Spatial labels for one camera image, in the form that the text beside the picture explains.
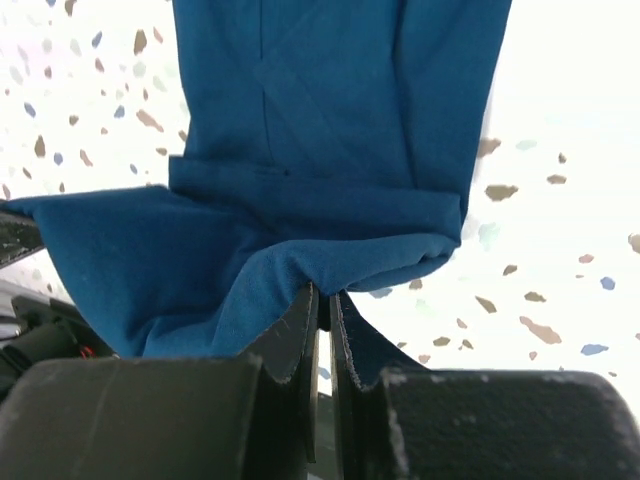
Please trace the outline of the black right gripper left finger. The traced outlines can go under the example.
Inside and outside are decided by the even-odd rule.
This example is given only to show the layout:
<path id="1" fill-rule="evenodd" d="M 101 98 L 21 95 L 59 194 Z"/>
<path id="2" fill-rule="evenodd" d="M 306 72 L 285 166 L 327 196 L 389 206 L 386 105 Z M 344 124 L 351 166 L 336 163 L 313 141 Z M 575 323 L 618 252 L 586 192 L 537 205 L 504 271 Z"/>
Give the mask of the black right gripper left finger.
<path id="1" fill-rule="evenodd" d="M 230 358 L 39 362 L 1 397 L 5 479 L 303 479 L 319 296 Z"/>

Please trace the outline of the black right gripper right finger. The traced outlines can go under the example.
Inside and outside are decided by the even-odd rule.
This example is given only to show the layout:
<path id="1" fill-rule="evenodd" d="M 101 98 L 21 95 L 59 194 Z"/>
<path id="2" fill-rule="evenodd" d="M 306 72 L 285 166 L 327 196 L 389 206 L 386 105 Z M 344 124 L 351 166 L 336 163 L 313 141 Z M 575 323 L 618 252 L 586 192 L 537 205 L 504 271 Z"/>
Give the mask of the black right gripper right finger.
<path id="1" fill-rule="evenodd" d="M 430 370 L 348 295 L 328 303 L 343 479 L 635 479 L 639 432 L 603 377 Z"/>

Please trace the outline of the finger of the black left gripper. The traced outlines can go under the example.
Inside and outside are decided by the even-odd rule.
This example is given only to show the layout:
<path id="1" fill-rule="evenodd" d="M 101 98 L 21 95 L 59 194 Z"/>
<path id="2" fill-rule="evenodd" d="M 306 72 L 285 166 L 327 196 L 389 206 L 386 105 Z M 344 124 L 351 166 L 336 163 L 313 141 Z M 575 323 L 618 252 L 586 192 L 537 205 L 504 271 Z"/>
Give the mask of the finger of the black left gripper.
<path id="1" fill-rule="evenodd" d="M 7 200 L 1 200 L 0 268 L 12 265 L 44 249 L 35 222 L 24 215 L 10 212 Z"/>

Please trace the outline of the navy blue printed t-shirt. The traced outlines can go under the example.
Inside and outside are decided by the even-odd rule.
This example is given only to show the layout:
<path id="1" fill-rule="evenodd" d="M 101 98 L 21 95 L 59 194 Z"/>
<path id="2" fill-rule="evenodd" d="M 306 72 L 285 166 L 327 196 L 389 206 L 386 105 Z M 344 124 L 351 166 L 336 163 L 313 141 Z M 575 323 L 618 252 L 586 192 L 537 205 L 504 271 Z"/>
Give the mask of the navy blue printed t-shirt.
<path id="1" fill-rule="evenodd" d="M 298 291 L 460 245 L 507 1 L 177 1 L 190 112 L 164 186 L 14 199 L 123 357 L 231 356 Z"/>

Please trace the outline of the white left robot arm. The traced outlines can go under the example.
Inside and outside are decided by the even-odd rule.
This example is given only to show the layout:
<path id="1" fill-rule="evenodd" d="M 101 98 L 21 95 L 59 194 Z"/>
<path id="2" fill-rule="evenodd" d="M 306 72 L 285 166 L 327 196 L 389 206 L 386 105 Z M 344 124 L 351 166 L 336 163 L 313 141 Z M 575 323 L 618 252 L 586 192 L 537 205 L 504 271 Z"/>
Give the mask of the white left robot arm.
<path id="1" fill-rule="evenodd" d="M 1 211 L 1 267 L 6 268 L 44 249 L 35 222 Z M 77 309 L 52 298 L 1 289 L 1 397 L 6 398 L 33 365 L 64 358 L 116 357 Z"/>

